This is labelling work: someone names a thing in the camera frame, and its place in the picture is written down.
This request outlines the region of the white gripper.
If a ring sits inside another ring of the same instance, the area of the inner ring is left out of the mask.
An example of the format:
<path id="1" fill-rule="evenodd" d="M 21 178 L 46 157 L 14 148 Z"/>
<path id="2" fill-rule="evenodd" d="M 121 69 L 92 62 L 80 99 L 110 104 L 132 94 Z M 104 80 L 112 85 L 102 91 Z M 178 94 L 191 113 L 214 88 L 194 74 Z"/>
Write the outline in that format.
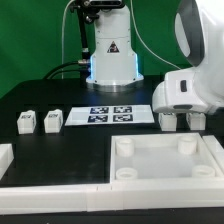
<path id="1" fill-rule="evenodd" d="M 153 111 L 214 114 L 218 109 L 224 108 L 224 96 L 210 92 L 209 88 L 197 88 L 198 77 L 199 72 L 195 68 L 168 72 L 153 93 Z"/>

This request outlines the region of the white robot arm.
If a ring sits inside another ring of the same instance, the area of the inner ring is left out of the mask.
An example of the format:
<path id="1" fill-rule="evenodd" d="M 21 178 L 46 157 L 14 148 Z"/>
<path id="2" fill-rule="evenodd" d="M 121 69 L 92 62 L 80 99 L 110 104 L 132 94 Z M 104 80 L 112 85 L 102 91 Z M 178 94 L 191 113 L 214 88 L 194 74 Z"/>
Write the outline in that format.
<path id="1" fill-rule="evenodd" d="M 191 66 L 165 74 L 152 96 L 153 111 L 213 114 L 224 108 L 224 0 L 181 0 L 175 36 Z M 89 86 L 119 91 L 143 79 L 131 48 L 128 8 L 101 11 L 95 40 Z"/>

